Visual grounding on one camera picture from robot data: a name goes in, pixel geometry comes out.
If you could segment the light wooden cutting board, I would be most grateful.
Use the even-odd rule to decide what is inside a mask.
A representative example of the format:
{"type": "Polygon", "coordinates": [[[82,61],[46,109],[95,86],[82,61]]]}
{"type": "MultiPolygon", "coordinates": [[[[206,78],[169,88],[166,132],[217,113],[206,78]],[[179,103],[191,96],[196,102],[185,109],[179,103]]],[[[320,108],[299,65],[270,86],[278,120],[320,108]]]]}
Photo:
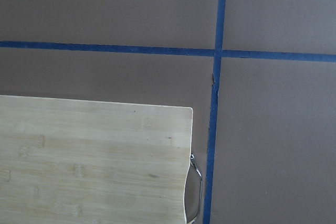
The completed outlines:
{"type": "Polygon", "coordinates": [[[1,96],[1,223],[186,223],[193,109],[1,96]]]}

